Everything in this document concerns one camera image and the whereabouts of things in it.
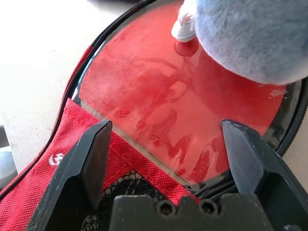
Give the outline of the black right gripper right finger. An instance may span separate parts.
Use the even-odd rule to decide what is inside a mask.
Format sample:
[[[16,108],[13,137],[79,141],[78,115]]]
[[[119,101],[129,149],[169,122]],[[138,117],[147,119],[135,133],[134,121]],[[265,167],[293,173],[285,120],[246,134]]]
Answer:
[[[276,231],[308,229],[308,194],[284,160],[249,126],[221,122],[228,162],[239,193],[255,194]]]

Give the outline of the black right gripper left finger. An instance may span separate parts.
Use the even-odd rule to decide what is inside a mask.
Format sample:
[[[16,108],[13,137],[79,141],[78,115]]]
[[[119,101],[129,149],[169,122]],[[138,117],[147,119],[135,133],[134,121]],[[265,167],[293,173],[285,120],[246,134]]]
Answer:
[[[79,231],[98,208],[107,169],[110,120],[88,128],[57,167],[26,230]]]

